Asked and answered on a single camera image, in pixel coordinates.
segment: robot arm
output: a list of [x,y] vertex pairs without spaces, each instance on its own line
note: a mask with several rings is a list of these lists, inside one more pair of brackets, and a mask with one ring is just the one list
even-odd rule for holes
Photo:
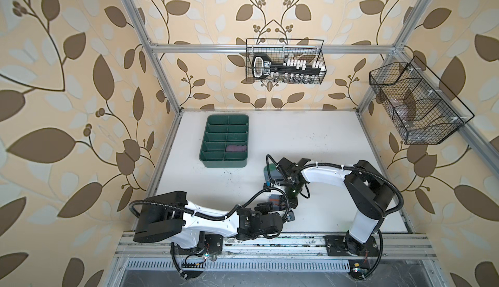
[[[295,164],[288,159],[281,159],[277,163],[281,179],[292,183],[287,184],[284,190],[273,186],[265,187],[245,205],[235,206],[230,212],[198,206],[187,201],[186,193],[181,191],[134,201],[130,203],[130,207],[139,218],[134,241],[152,243],[169,239],[181,248],[189,249],[197,246],[200,232],[236,237],[238,240],[255,239],[259,235],[273,238],[275,235],[269,235],[279,234],[283,229],[283,221],[288,220],[289,207],[294,209],[298,206],[297,196],[305,184],[321,182],[345,186],[352,196],[358,211],[344,242],[350,253],[359,255],[364,251],[363,244],[390,213],[386,211],[394,196],[394,191],[388,186],[390,183],[382,180],[379,172],[364,160],[360,160],[354,167],[338,166],[339,169],[321,164],[306,165],[309,161],[302,159]],[[271,202],[258,204],[254,210],[246,208],[256,196],[272,190],[282,193],[283,203],[286,204],[283,216],[273,212]],[[142,205],[140,214],[133,209],[134,205]]]

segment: floor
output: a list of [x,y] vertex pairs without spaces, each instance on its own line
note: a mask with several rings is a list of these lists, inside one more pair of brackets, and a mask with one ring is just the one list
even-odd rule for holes
[[[244,168],[206,168],[199,152],[206,120],[214,112],[183,114],[156,194],[182,190],[187,199],[204,207],[230,210],[262,189],[265,155],[279,161],[310,158],[318,162],[352,165],[360,159],[379,170],[374,154],[352,111],[251,111],[248,159]],[[283,232],[346,232],[357,208],[346,188],[310,184],[310,199],[299,197],[296,220]],[[251,205],[266,201],[260,196]],[[389,215],[381,226],[385,233],[406,233],[399,213]]]

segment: plastic container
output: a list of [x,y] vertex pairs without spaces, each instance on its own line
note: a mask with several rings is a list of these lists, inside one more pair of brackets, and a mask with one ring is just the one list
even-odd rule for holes
[[248,151],[226,152],[227,145],[248,145],[247,115],[210,115],[206,121],[199,160],[207,168],[242,168]]

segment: wire basket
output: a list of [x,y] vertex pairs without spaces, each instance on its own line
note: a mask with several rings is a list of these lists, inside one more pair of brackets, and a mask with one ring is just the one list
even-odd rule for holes
[[[422,76],[424,70],[438,80],[438,88]],[[405,144],[440,144],[475,116],[417,56],[369,72],[369,84]]]
[[321,84],[327,72],[323,44],[323,40],[248,38],[246,80]]

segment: wall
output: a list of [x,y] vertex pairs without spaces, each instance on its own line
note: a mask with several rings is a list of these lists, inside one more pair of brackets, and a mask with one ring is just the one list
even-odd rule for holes
[[119,0],[0,4],[0,285],[97,286],[173,113]]
[[[473,110],[470,123],[496,148],[498,4],[434,0],[407,44]],[[363,118],[416,231],[428,234],[451,284],[499,285],[499,180],[457,133],[440,145],[402,145],[377,101]]]
[[369,71],[381,64],[378,54],[326,54],[327,75],[320,85],[266,83],[246,79],[244,57],[210,55],[212,58],[204,59],[198,54],[168,53],[162,58],[163,68],[182,107],[352,109],[367,90]]
[[415,2],[136,0],[153,41],[172,44],[178,41],[234,44],[236,37],[243,40],[308,37],[321,38],[326,44],[359,41],[391,44],[402,28],[404,14]]
[[[324,44],[391,44],[416,0],[135,0],[149,37],[163,44],[245,44],[247,38],[321,39]],[[179,104],[204,109],[353,109],[367,89],[376,54],[328,54],[320,86],[246,79],[239,55],[160,56]],[[177,65],[180,59],[194,80]],[[359,62],[365,59],[365,66]],[[350,98],[348,75],[352,81]]]

